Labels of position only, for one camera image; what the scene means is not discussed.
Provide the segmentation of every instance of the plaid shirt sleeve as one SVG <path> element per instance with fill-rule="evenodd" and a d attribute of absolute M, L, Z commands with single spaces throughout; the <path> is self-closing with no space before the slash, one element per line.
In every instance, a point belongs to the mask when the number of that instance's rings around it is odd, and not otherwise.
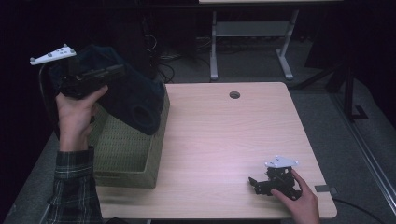
<path fill-rule="evenodd" d="M 93 148 L 58 152 L 47 223 L 103 223 L 93 178 Z"/>

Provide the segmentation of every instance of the woven basket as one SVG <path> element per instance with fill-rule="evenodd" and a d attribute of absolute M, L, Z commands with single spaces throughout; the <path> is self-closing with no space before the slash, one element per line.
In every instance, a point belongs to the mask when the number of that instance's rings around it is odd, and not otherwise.
<path fill-rule="evenodd" d="M 169 112 L 165 91 L 161 125 L 154 135 L 146 135 L 107 114 L 99 105 L 89 143 L 95 148 L 96 185 L 153 189 L 163 149 Z"/>

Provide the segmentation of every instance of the human hand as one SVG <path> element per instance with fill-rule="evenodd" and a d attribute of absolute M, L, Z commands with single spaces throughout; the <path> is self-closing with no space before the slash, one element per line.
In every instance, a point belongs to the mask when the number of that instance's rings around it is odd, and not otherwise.
<path fill-rule="evenodd" d="M 271 193 L 286 205 L 296 224 L 319 224 L 318 197 L 295 170 L 291 170 L 291 172 L 300 185 L 301 197 L 293 201 L 279 190 L 272 189 Z"/>
<path fill-rule="evenodd" d="M 88 149 L 88 135 L 92 130 L 91 116 L 97 112 L 94 104 L 107 90 L 108 86 L 104 86 L 80 100 L 66 97 L 62 93 L 56 96 L 59 113 L 60 151 Z"/>

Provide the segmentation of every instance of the grommet hole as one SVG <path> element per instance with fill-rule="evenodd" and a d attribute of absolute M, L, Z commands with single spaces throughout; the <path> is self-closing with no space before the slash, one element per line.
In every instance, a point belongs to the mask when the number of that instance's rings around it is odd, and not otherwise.
<path fill-rule="evenodd" d="M 238 99 L 239 97 L 241 97 L 241 94 L 237 91 L 232 91 L 230 92 L 230 97 L 233 99 Z"/>

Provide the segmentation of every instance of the gray carpet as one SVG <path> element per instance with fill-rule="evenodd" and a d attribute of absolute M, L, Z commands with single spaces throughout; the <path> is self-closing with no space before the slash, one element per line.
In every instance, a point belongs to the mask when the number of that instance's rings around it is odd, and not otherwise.
<path fill-rule="evenodd" d="M 220 46 L 217 82 L 282 81 L 292 86 L 320 71 L 304 67 L 311 43 L 292 41 L 286 57 L 295 78 L 286 81 L 275 53 L 275 49 L 281 44 L 282 39 L 237 39 L 233 41 L 233 49 Z M 210 81 L 207 64 L 209 53 L 197 56 L 199 59 L 186 57 L 167 63 L 175 70 L 174 83 Z M 162 65 L 160 68 L 168 77 L 172 75 L 169 67 Z M 342 119 L 332 96 L 324 90 L 327 80 L 326 77 L 303 91 L 290 92 L 326 182 L 337 189 L 338 193 L 334 198 L 356 204 L 385 223 L 396 223 L 396 216 L 367 168 L 359 145 Z M 380 161 L 389 181 L 395 186 L 395 129 L 376 107 L 370 92 L 358 81 L 355 87 L 354 103 L 361 105 L 370 118 L 357 120 L 356 127 Z M 50 196 L 55 158 L 53 149 L 56 147 L 56 140 L 52 136 L 5 223 L 37 223 L 40 220 L 46 209 L 46 200 Z M 322 220 L 322 223 L 379 223 L 350 205 L 335 204 L 338 209 L 337 217 Z M 130 223 L 142 221 L 131 220 Z M 282 220 L 282 223 L 292 223 L 292 220 Z"/>

